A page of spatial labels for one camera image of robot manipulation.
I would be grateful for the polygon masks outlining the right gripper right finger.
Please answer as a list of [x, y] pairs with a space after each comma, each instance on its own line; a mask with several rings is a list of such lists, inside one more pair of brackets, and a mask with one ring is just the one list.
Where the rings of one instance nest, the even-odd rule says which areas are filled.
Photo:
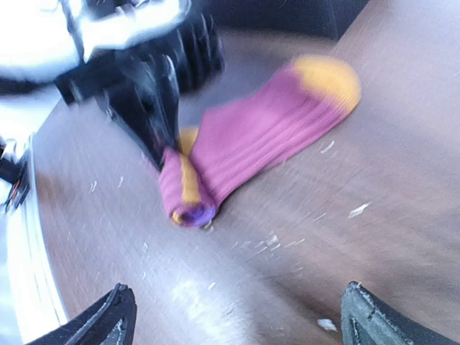
[[346, 286], [341, 298], [341, 332], [346, 345], [457, 345], [399, 313], [356, 281]]

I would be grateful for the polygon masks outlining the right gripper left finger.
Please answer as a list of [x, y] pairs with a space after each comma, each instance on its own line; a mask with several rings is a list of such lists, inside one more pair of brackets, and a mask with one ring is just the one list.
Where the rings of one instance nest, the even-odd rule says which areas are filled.
[[74, 319], [30, 343], [132, 345], [136, 319], [134, 292], [127, 285], [118, 283]]

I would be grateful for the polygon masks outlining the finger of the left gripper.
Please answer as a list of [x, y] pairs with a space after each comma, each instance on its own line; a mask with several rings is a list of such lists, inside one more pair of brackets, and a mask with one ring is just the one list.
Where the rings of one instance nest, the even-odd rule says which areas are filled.
[[178, 147], [179, 96], [175, 68], [167, 55], [130, 61], [121, 68], [121, 82], [106, 89], [115, 121], [158, 171], [165, 150]]

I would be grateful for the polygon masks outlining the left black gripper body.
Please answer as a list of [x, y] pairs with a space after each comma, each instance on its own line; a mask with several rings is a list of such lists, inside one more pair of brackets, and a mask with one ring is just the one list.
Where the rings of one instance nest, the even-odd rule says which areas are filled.
[[59, 75], [54, 84], [66, 104], [80, 103], [122, 83], [122, 70], [134, 63], [160, 64], [170, 58], [179, 91], [190, 93], [224, 69], [222, 43], [213, 17], [192, 11], [159, 37], [126, 50], [102, 50], [84, 65]]

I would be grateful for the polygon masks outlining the maroon purple striped sock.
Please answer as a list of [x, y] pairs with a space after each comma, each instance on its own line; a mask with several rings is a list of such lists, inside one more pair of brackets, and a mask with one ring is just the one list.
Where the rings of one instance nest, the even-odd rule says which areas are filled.
[[207, 110], [163, 155], [159, 185], [168, 218], [179, 226], [207, 224], [239, 186], [327, 134], [360, 99], [350, 65], [302, 56], [252, 95]]

